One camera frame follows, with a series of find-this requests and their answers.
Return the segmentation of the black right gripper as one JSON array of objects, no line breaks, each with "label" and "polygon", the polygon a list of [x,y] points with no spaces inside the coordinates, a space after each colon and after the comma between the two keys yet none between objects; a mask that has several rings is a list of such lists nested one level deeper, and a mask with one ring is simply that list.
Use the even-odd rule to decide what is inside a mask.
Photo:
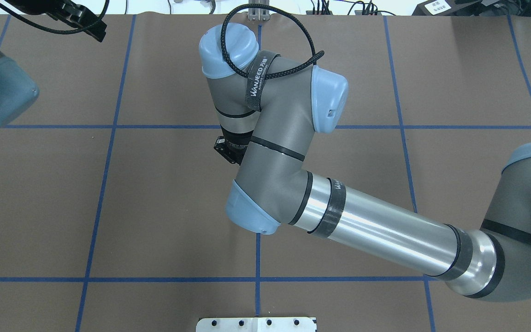
[{"label": "black right gripper", "polygon": [[213,149],[231,164],[242,164],[249,145],[249,135],[220,135]]}]

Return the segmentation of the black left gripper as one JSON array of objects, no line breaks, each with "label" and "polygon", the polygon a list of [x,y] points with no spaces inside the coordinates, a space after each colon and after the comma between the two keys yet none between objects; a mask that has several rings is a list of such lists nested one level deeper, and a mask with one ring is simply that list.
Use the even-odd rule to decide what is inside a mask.
[{"label": "black left gripper", "polygon": [[107,24],[103,22],[103,15],[95,15],[86,6],[77,4],[71,0],[9,0],[7,2],[21,13],[37,16],[46,15],[53,20],[61,21],[73,28],[73,30],[57,30],[44,27],[29,19],[13,15],[20,21],[39,30],[57,35],[72,35],[84,32],[92,36],[97,42],[103,42],[106,36]]}]

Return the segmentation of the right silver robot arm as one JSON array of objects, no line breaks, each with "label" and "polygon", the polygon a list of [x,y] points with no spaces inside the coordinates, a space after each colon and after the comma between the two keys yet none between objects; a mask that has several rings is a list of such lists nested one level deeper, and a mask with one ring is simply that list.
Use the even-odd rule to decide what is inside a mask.
[{"label": "right silver robot arm", "polygon": [[531,299],[531,143],[518,147],[478,230],[441,224],[303,169],[315,133],[334,130],[348,82],[259,49],[242,24],[212,27],[199,43],[223,136],[215,149],[240,165],[228,218],[272,235],[295,225],[445,282],[481,301]]}]

